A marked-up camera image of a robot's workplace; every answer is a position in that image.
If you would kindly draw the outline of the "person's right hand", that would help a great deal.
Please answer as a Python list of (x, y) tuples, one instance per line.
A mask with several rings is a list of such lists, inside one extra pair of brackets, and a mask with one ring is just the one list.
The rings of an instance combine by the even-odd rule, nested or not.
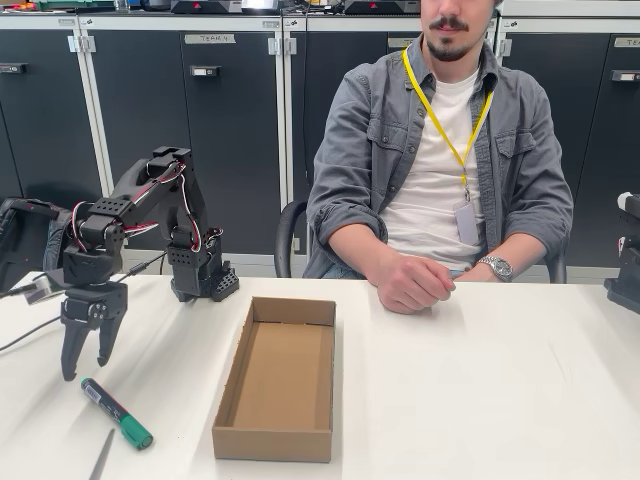
[(446, 301), (455, 289), (451, 272), (427, 258), (393, 253), (385, 256), (369, 277), (382, 305), (413, 314)]

